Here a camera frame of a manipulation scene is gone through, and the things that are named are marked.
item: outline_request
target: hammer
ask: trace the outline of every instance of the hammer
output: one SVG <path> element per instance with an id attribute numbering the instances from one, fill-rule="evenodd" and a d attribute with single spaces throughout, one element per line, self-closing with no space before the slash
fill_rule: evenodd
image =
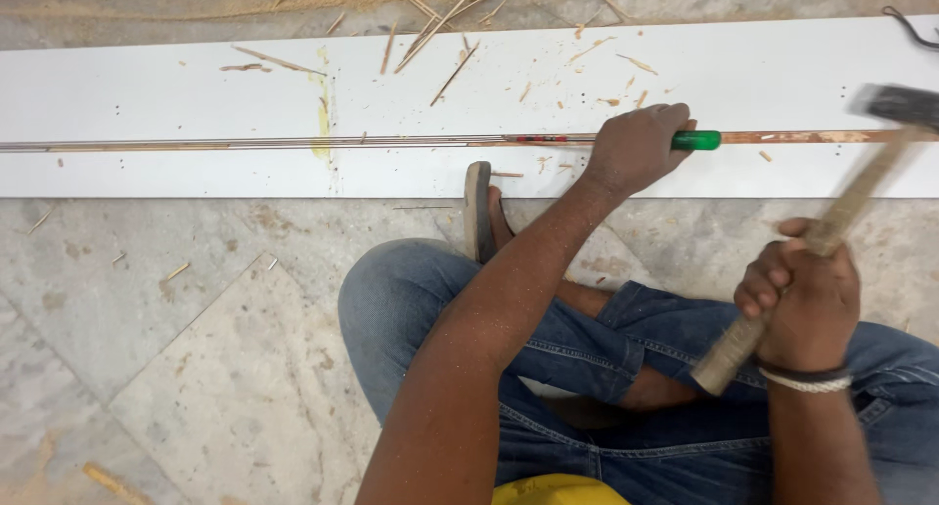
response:
<path id="1" fill-rule="evenodd" d="M 937 92 L 887 85 L 870 87 L 862 98 L 866 100 L 858 104 L 862 112 L 899 122 L 901 126 L 822 218 L 805 232 L 807 249 L 820 256 L 828 257 L 839 247 L 843 236 L 909 143 L 920 139 L 923 133 L 939 134 Z M 720 395 L 756 349 L 772 316 L 769 311 L 764 311 L 756 320 L 740 315 L 695 366 L 691 377 L 712 395 Z"/>

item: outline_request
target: person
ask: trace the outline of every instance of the person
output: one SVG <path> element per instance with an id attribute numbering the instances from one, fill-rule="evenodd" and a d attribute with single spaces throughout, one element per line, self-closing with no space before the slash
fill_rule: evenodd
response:
<path id="1" fill-rule="evenodd" d="M 806 252 L 808 220 L 780 224 L 791 239 L 746 268 L 734 304 L 561 279 L 614 208 L 690 154 L 670 143 L 694 125 L 685 104 L 606 121 L 583 175 L 518 235 L 489 189 L 485 265 L 408 239 L 352 267 L 339 321 L 383 426 L 359 505 L 939 502 L 939 349 L 859 323 L 851 254 Z M 708 396 L 690 371 L 740 312 L 770 312 L 767 334 Z M 521 377 L 629 418 L 572 426 Z"/>

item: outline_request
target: yellow shirt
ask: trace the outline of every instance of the yellow shirt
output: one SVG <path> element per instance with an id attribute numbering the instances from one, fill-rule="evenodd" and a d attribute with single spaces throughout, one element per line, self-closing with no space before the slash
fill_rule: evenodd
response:
<path id="1" fill-rule="evenodd" d="M 546 474 L 500 485 L 492 505 L 629 505 L 603 482 L 571 474 Z"/>

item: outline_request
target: black bracelet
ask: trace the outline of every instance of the black bracelet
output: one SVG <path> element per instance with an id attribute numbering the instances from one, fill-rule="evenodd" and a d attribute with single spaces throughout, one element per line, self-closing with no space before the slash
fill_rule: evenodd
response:
<path id="1" fill-rule="evenodd" d="M 844 366 L 820 372 L 798 372 L 796 370 L 787 370 L 786 368 L 774 366 L 759 358 L 757 358 L 757 366 L 767 370 L 769 373 L 787 378 L 794 382 L 827 382 L 851 376 L 851 372 Z"/>

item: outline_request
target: hand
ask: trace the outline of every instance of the hand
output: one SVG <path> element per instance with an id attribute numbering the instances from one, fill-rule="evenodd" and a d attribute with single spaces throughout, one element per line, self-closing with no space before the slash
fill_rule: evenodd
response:
<path id="1" fill-rule="evenodd" d="M 685 160 L 690 151 L 671 150 L 675 131 L 692 130 L 685 104 L 658 104 L 607 120 L 596 136 L 581 180 L 623 202 Z"/>
<path id="2" fill-rule="evenodd" d="M 811 223 L 783 221 L 780 234 L 803 235 Z M 802 239 L 776 241 L 747 266 L 734 303 L 749 319 L 773 309 L 757 348 L 761 359 L 795 371 L 831 370 L 843 364 L 860 316 L 860 282 L 845 245 L 823 258 Z"/>

